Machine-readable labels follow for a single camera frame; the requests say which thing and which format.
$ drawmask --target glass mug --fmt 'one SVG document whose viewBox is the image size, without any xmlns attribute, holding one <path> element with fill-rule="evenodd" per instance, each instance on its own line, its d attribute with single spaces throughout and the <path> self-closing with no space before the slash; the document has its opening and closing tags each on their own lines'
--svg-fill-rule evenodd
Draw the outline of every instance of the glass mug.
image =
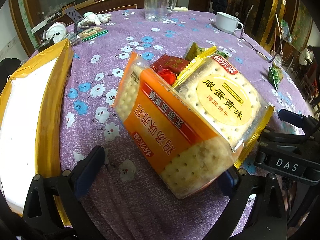
<svg viewBox="0 0 320 240">
<path fill-rule="evenodd" d="M 170 7 L 168 0 L 144 0 L 144 17 L 147 21 L 165 21 L 176 4 L 177 0 L 172 0 Z"/>
</svg>

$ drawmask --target red candy wrapper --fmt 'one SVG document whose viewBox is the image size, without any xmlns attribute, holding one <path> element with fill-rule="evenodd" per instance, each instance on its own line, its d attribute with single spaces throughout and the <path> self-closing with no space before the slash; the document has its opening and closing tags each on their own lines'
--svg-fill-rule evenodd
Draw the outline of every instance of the red candy wrapper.
<svg viewBox="0 0 320 240">
<path fill-rule="evenodd" d="M 159 74 L 159 71 L 163 69 L 169 69 L 173 73 L 179 75 L 182 70 L 190 61 L 179 57 L 168 56 L 167 54 L 162 55 L 156 62 L 154 62 L 150 67 Z"/>
<path fill-rule="evenodd" d="M 169 69 L 163 69 L 158 72 L 158 75 L 164 79 L 170 86 L 177 80 L 177 76 Z"/>
</svg>

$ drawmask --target floral tablecloth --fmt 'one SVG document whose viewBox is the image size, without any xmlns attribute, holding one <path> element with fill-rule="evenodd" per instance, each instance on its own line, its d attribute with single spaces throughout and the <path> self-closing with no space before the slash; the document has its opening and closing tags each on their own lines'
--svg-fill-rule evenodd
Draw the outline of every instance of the floral tablecloth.
<svg viewBox="0 0 320 240">
<path fill-rule="evenodd" d="M 143 9 L 117 11 L 110 23 L 101 25 L 109 33 L 73 47 L 60 123 L 61 168 L 74 168 L 95 145 L 104 147 L 105 165 L 82 204 L 107 239 L 202 239 L 228 203 L 216 182 L 186 199 L 176 199 L 129 137 L 111 105 L 130 52 L 138 52 L 151 64 L 164 53 L 182 57 L 191 41 L 201 47 L 217 45 L 266 102 L 275 106 L 271 127 L 302 133 L 280 121 L 277 111 L 286 108 L 310 114 L 286 72 L 275 91 L 266 79 L 269 64 L 244 45 L 240 32 L 230 35 L 217 30 L 212 25 L 214 14 L 173 12 L 168 19 L 148 22 Z M 243 167 L 259 173 L 253 157 L 254 153 Z M 242 230 L 251 206 L 252 202 L 234 233 Z"/>
</svg>

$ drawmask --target eyeglasses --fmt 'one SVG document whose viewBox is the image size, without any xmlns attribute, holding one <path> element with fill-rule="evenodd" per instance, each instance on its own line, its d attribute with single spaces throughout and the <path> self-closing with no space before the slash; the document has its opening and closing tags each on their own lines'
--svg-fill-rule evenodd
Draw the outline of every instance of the eyeglasses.
<svg viewBox="0 0 320 240">
<path fill-rule="evenodd" d="M 240 39 L 241 41 L 244 41 L 245 45 L 247 45 L 250 49 L 253 49 L 260 57 L 262 57 L 264 60 L 266 60 L 267 62 L 271 63 L 274 61 L 274 59 L 276 58 L 276 55 L 280 52 L 280 56 L 281 56 L 281 66 L 282 66 L 282 56 L 283 56 L 283 51 L 282 51 L 282 42 L 283 42 L 283 39 L 282 39 L 282 35 L 281 35 L 281 31 L 280 31 L 280 25 L 279 25 L 279 19 L 278 19 L 278 15 L 275 14 L 275 17 L 276 17 L 276 22 L 277 22 L 277 29 L 278 29 L 278 32 L 279 32 L 279 38 L 280 38 L 280 45 L 277 49 L 277 51 L 275 51 L 275 47 L 276 47 L 276 30 L 275 30 L 275 42 L 274 42 L 274 46 L 273 46 L 273 57 L 270 59 L 269 57 L 265 56 L 262 52 L 258 51 L 249 41 L 247 41 L 244 37 L 243 37 L 243 34 L 244 34 L 244 28 L 246 27 L 246 24 L 247 24 L 247 20 L 248 20 L 248 16 L 251 12 L 253 8 L 253 5 L 251 6 L 249 12 L 247 13 L 247 16 L 245 18 L 245 21 L 244 21 L 244 26 L 242 28 L 242 31 L 241 31 L 241 35 L 240 35 Z"/>
</svg>

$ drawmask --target orange label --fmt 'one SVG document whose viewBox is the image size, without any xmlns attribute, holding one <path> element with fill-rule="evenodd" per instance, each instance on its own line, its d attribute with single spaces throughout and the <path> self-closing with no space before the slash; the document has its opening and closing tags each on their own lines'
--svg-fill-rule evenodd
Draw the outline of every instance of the orange label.
<svg viewBox="0 0 320 240">
<path fill-rule="evenodd" d="M 198 98 L 204 109 L 224 124 L 239 126 L 251 116 L 251 102 L 244 90 L 234 81 L 211 75 L 197 87 Z"/>
<path fill-rule="evenodd" d="M 177 154 L 217 136 L 151 69 L 142 71 L 124 126 L 157 173 Z"/>
</svg>

